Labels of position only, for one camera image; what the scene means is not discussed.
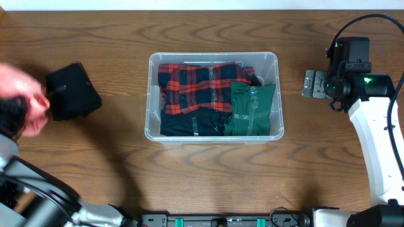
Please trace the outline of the pink garment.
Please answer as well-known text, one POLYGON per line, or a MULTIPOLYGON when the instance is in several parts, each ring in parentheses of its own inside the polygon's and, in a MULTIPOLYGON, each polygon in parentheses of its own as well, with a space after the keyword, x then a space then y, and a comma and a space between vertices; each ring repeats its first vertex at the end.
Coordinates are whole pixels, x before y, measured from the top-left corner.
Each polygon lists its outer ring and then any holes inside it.
POLYGON ((1 99, 21 96, 27 104, 22 136, 38 136, 48 122, 50 102, 45 88, 32 76, 11 64, 1 63, 1 99))

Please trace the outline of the dark green taped garment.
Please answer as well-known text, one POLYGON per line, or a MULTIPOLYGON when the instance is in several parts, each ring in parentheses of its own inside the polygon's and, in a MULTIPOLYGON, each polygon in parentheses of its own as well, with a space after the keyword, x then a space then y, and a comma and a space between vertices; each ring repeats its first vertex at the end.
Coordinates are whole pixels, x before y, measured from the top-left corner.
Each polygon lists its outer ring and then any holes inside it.
POLYGON ((225 136, 269 136, 270 113, 276 85, 250 86, 231 82, 232 115, 224 124, 225 136))

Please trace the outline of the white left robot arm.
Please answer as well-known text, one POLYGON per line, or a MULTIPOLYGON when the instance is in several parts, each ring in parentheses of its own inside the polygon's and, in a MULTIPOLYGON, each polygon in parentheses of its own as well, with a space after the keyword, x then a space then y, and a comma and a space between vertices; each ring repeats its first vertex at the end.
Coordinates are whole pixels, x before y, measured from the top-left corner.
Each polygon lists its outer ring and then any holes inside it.
POLYGON ((81 201, 70 186, 19 158, 16 141, 26 113, 22 96, 1 100, 1 225, 140 226, 115 206, 81 201))

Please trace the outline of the dark navy garment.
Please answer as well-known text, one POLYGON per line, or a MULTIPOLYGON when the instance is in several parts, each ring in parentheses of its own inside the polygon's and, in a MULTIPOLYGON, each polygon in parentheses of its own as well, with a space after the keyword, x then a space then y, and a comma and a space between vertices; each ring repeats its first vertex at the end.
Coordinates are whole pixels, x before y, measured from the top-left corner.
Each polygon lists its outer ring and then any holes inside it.
POLYGON ((160 133, 164 136, 223 136, 225 123, 232 113, 210 108, 170 115, 160 112, 160 133))

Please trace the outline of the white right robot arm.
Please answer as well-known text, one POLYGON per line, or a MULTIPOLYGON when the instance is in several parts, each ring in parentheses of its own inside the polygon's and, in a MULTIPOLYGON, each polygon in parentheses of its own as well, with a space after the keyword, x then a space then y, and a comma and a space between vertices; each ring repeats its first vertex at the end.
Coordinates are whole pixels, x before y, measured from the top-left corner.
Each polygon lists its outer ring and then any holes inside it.
POLYGON ((300 226, 403 226, 403 136, 396 88, 387 74, 373 74, 367 37, 333 41, 326 71, 308 70, 302 96, 330 99, 355 127, 367 168, 371 205, 358 213, 314 207, 300 226))

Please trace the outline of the red plaid garment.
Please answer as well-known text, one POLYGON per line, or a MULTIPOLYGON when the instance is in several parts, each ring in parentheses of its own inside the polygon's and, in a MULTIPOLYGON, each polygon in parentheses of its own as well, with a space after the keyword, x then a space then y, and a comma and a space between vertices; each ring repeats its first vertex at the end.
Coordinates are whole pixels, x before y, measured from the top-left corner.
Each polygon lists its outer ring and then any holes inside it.
POLYGON ((165 113, 187 114, 200 108, 230 113, 231 82, 251 86, 252 67, 236 62, 214 66, 161 64, 158 66, 158 85, 165 104, 165 113))

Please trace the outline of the black taped garment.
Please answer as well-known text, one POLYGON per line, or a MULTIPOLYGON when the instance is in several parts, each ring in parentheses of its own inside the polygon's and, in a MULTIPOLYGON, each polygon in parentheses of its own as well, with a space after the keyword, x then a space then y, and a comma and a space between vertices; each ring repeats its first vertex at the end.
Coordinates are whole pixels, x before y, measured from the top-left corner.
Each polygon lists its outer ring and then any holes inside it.
POLYGON ((70 64, 45 77, 55 121, 86 117, 102 106, 102 99, 80 63, 70 64))

